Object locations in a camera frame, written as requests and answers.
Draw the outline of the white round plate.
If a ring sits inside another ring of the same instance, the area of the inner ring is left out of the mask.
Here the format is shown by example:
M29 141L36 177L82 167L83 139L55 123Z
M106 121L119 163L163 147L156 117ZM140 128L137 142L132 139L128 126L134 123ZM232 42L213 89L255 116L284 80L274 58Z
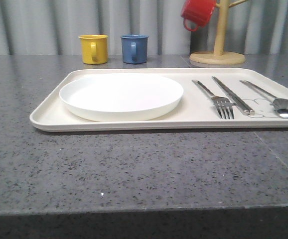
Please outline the white round plate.
M155 74L96 74L68 83L59 92L73 114L93 121L137 121L163 116L184 93L176 81Z

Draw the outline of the silver metal fork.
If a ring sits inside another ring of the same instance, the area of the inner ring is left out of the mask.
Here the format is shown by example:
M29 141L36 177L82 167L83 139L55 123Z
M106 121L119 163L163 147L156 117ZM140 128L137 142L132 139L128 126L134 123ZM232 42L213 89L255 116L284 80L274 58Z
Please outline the silver metal fork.
M201 87L207 95L210 97L210 99L213 102L214 107L216 108L219 117L224 120L233 120L234 112L232 106L234 105L230 100L226 97L220 97L215 94L213 94L204 84L202 84L200 81L192 80L192 82Z

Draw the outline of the silver metal spoon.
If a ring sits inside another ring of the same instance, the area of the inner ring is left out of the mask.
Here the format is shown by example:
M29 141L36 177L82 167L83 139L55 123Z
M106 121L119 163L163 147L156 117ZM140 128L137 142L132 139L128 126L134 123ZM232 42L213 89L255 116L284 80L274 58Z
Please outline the silver metal spoon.
M269 93L268 91L262 89L261 87L247 81L247 80L240 80L241 83L245 84L248 87L252 87L260 92L264 93L265 95L273 98L271 105L274 108L274 111L277 115L281 118L288 119L288 99L285 98L278 98L275 95Z

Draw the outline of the cream rabbit serving tray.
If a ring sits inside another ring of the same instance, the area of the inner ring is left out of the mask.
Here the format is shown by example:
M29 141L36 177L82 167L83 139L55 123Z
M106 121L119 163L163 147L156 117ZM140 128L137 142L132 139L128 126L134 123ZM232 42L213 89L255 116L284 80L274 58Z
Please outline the cream rabbit serving tray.
M149 120L97 122L70 112L60 99L60 90L76 80L111 77L121 85L121 77L143 75L147 78L161 76L172 79L183 87L183 96L170 112ZM234 118L221 119L210 99L193 84L200 80L206 87L220 94L213 81L217 77L251 106L255 114L245 116L239 110ZM30 115L34 127L48 132L112 131L180 128L288 128L288 119L278 117L267 97L243 84L247 80L288 99L288 88L248 69L241 68L149 68L149 69L88 69L73 71L45 98Z

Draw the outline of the blue enamel mug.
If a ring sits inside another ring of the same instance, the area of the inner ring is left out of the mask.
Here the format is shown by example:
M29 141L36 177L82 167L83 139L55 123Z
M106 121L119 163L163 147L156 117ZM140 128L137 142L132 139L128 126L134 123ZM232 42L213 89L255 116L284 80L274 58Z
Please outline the blue enamel mug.
M125 34L121 36L123 62L141 64L147 62L148 36Z

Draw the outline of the yellow enamel mug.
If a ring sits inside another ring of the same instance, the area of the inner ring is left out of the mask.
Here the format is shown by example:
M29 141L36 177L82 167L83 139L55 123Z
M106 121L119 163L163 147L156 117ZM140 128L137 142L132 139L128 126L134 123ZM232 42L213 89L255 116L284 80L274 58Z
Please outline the yellow enamel mug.
M98 65L108 61L107 35L80 35L82 61L84 64Z

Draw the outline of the wooden mug tree stand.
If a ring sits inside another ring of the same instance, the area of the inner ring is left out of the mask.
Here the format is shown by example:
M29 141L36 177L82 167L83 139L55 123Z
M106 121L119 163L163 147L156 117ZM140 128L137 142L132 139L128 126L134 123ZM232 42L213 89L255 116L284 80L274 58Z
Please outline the wooden mug tree stand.
M213 51L191 53L189 57L191 61L214 65L234 65L241 64L246 61L243 54L224 51L229 9L246 1L247 0L236 0L234 2L230 2L229 0L220 0L219 3L216 3L216 7L219 8L219 15L214 49Z

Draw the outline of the red enamel mug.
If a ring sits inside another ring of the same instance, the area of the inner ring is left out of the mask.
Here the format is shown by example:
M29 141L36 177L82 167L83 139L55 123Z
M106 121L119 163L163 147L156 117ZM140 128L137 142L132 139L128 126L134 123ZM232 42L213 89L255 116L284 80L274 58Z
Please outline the red enamel mug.
M215 0L186 0L181 10L184 28L188 31L196 31L204 27L210 20Z

